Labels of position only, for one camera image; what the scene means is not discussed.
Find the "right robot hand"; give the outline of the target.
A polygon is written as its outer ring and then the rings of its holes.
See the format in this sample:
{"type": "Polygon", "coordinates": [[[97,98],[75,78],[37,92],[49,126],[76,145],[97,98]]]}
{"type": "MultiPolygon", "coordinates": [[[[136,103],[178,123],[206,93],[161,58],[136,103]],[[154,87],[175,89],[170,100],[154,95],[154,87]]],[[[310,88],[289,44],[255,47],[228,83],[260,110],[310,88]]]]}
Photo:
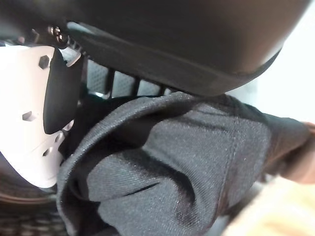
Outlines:
{"type": "Polygon", "coordinates": [[[0,151],[30,184],[56,184],[87,58],[195,95],[266,71],[308,0],[3,0],[0,151]]]}

